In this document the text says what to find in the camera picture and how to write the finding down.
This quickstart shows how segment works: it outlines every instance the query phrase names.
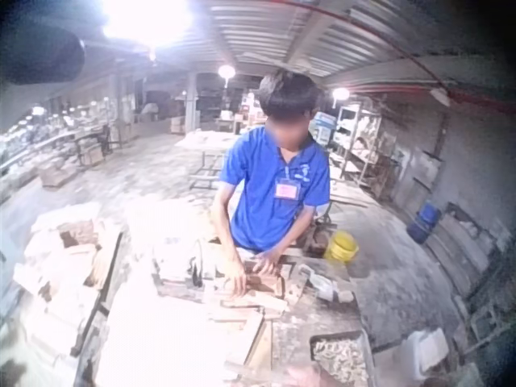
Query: dark hair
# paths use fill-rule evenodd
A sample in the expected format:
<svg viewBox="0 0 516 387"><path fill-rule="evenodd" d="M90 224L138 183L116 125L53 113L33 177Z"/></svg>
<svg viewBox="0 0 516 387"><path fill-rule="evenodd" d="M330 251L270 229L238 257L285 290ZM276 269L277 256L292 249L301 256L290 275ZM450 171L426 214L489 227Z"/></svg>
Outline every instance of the dark hair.
<svg viewBox="0 0 516 387"><path fill-rule="evenodd" d="M268 117L289 121L312 113L320 95L321 90L308 76L279 69L260 83L258 101Z"/></svg>

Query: blue shirt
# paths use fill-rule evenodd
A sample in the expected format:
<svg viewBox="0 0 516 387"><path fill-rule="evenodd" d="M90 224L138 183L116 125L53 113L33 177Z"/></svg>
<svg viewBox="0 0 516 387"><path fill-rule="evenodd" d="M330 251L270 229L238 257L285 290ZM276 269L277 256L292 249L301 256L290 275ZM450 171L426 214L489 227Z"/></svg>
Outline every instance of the blue shirt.
<svg viewBox="0 0 516 387"><path fill-rule="evenodd" d="M276 183L287 178L287 166L290 180L301 185L296 200L275 198ZM238 246L257 251L278 243L303 205L321 206L330 201L330 166L323 149L310 136L287 165L265 127L236 141L227 153L220 180L232 185L245 181L231 220L231 235Z"/></svg>

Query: tray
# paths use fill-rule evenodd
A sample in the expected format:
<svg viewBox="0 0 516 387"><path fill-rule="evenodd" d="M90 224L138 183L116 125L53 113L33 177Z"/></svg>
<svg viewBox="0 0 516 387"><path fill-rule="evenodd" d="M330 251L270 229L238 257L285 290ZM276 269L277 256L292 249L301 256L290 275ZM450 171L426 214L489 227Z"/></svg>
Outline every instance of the tray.
<svg viewBox="0 0 516 387"><path fill-rule="evenodd" d="M312 361L316 361L314 358L315 343L320 340L356 340L358 341L362 353L364 354L365 369L368 373L368 387L377 387L374 379L374 362L372 360L371 346L369 345L368 334L360 329L358 331L348 331L341 333L334 333L330 335L315 335L310 337L310 358Z"/></svg>

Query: concrete floor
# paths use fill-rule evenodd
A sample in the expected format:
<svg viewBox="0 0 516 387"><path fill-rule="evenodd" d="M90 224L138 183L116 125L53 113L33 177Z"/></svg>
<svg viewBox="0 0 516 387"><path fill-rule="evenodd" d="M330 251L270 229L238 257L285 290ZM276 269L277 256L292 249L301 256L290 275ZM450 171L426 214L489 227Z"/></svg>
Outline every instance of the concrete floor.
<svg viewBox="0 0 516 387"><path fill-rule="evenodd" d="M57 191L42 189L39 179L22 188L0 209L2 246L8 239L12 242L2 283L8 281L14 262L23 259L32 223L46 211L96 201L102 205L101 216L111 217L126 230L127 206L145 195L187 198L198 209L207 209L214 191L190 190L187 178L199 167L201 153L174 147L179 139L168 134L141 136ZM406 234L401 220L377 205L335 206L332 219L360 245L348 271L357 285L373 348L389 346L427 327L442 327L452 334L458 314L451 287L437 264ZM108 303L133 262L130 237L124 233Z"/></svg>

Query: name badge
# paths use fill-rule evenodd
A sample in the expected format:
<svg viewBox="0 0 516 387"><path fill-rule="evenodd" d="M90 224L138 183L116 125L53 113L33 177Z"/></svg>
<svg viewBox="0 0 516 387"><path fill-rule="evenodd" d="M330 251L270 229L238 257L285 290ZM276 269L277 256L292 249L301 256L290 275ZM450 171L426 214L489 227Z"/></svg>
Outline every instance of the name badge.
<svg viewBox="0 0 516 387"><path fill-rule="evenodd" d="M279 180L276 183L275 198L297 200L299 198L299 189L301 184L298 181L287 179Z"/></svg>

